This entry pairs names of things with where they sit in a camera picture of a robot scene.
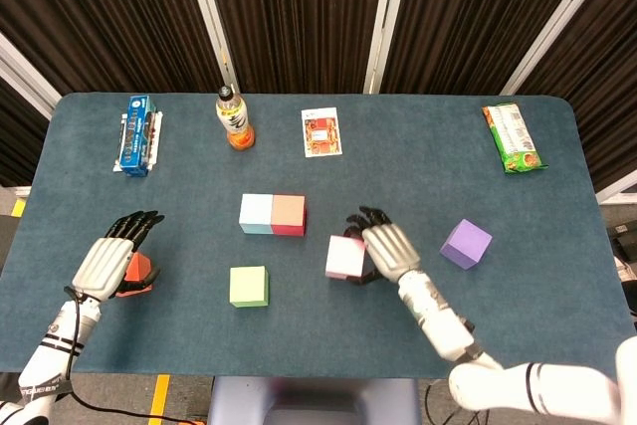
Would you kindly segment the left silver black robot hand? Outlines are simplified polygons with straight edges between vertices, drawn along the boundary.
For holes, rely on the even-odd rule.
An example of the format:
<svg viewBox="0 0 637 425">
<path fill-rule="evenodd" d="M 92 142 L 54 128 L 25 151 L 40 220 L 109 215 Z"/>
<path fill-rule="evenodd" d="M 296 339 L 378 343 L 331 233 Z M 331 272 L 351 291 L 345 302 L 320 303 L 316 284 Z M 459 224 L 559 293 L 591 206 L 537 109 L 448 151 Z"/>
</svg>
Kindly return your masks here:
<svg viewBox="0 0 637 425">
<path fill-rule="evenodd" d="M 150 287 L 159 269 L 139 280 L 126 280 L 125 274 L 141 243 L 153 226 L 164 219 L 156 210 L 136 211 L 118 218 L 103 237 L 91 246 L 65 292 L 83 302 L 88 298 L 104 302 L 117 293 L 139 292 Z"/>
</svg>

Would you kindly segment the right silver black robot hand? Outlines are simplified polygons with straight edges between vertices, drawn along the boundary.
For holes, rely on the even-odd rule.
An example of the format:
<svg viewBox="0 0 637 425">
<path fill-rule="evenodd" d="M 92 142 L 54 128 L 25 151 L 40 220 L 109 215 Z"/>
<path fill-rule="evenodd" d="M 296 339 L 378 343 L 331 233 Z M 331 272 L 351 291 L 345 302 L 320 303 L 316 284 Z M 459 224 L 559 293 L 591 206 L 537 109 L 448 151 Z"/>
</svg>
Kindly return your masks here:
<svg viewBox="0 0 637 425">
<path fill-rule="evenodd" d="M 359 214 L 346 217 L 343 235 L 363 242 L 374 267 L 350 282 L 365 285 L 385 279 L 396 284 L 405 274 L 420 269 L 421 258 L 403 232 L 381 209 L 360 206 Z"/>
</svg>

